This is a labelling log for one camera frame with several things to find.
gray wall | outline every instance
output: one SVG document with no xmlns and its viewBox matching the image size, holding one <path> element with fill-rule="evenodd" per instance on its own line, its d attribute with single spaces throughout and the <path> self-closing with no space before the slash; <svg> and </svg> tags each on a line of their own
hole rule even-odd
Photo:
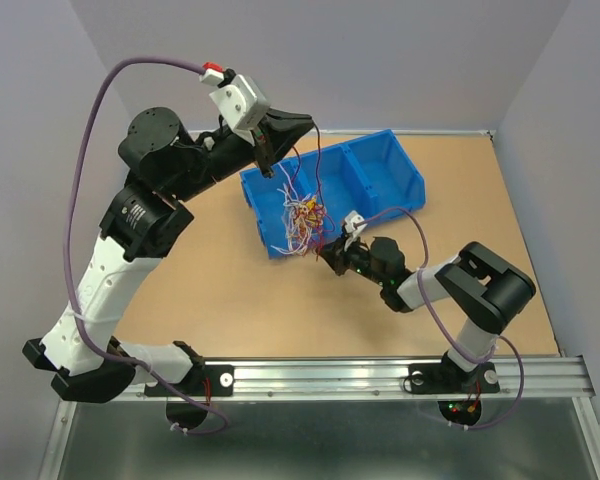
<svg viewBox="0 0 600 480">
<path fill-rule="evenodd" d="M 58 404 L 50 376 L 34 371 L 20 349 L 44 334 L 66 303 L 65 205 L 104 74 L 66 0 L 0 0 L 0 480 L 37 478 Z M 128 116 L 115 94 L 106 103 L 76 224 L 78 272 L 122 180 L 115 148 Z"/>
<path fill-rule="evenodd" d="M 105 66 L 138 53 L 250 74 L 322 128 L 497 126 L 569 0 L 72 0 Z M 121 78 L 132 115 L 217 113 L 197 79 L 160 67 Z"/>
<path fill-rule="evenodd" d="M 600 0 L 573 0 L 496 135 L 558 341 L 600 418 Z"/>
</svg>

bundle of wires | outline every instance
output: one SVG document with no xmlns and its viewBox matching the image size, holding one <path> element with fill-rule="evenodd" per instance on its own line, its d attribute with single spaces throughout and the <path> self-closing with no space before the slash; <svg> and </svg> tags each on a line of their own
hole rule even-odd
<svg viewBox="0 0 600 480">
<path fill-rule="evenodd" d="M 320 145 L 320 130 L 316 126 L 318 139 L 318 159 L 316 161 L 316 193 L 309 193 L 300 198 L 298 192 L 293 186 L 300 168 L 302 167 L 302 157 L 293 147 L 293 151 L 298 158 L 298 167 L 293 177 L 282 165 L 280 168 L 287 178 L 288 183 L 284 183 L 282 188 L 278 189 L 283 195 L 284 213 L 282 214 L 282 223 L 285 227 L 285 238 L 287 248 L 273 246 L 275 250 L 283 255 L 301 255 L 305 256 L 308 252 L 318 254 L 325 243 L 325 233 L 335 231 L 335 223 L 327 213 L 327 207 L 322 198 L 322 182 L 320 181 L 320 160 L 322 159 L 322 148 Z M 325 229 L 325 221 L 330 223 L 329 229 Z"/>
</svg>

metal floor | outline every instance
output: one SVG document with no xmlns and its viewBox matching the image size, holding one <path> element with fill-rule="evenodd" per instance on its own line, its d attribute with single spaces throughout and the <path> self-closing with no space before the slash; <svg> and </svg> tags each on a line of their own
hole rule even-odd
<svg viewBox="0 0 600 480">
<path fill-rule="evenodd" d="M 483 419 L 509 399 L 484 402 Z M 163 402 L 79 405 L 64 480 L 595 479 L 570 398 L 525 399 L 503 424 L 463 432 L 433 401 L 225 403 L 232 427 L 169 431 Z"/>
</svg>

wooden table surface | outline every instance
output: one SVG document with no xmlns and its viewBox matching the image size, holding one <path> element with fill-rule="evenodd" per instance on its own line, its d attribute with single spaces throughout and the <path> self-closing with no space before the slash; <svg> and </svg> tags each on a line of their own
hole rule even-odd
<svg viewBox="0 0 600 480">
<path fill-rule="evenodd" d="M 323 136 L 323 146 L 352 137 Z M 472 240 L 533 275 L 491 142 L 485 137 L 399 137 L 422 173 L 427 204 L 417 218 L 431 265 Z M 298 143 L 314 150 L 315 137 Z M 337 277 L 322 260 L 269 260 L 234 175 L 188 202 L 195 220 L 147 278 L 116 336 L 130 342 L 184 340 L 205 356 L 440 355 L 448 345 L 424 309 L 399 314 L 379 288 L 351 272 Z M 367 229 L 364 238 L 395 238 L 407 266 L 422 262 L 422 245 L 406 218 Z M 464 322 L 450 300 L 436 303 L 455 335 Z M 523 354 L 556 354 L 538 293 L 506 335 Z M 500 350 L 510 353 L 506 347 Z"/>
</svg>

screw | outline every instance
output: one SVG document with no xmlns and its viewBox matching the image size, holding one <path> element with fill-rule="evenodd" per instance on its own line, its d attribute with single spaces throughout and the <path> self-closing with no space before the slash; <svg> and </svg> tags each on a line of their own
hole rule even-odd
<svg viewBox="0 0 600 480">
<path fill-rule="evenodd" d="M 484 372 L 484 379 L 489 385 L 495 385 L 498 383 L 498 374 L 495 370 L 487 370 Z"/>
<path fill-rule="evenodd" d="M 230 387 L 233 384 L 233 375 L 230 373 L 223 373 L 220 375 L 220 385 L 223 387 Z"/>
</svg>

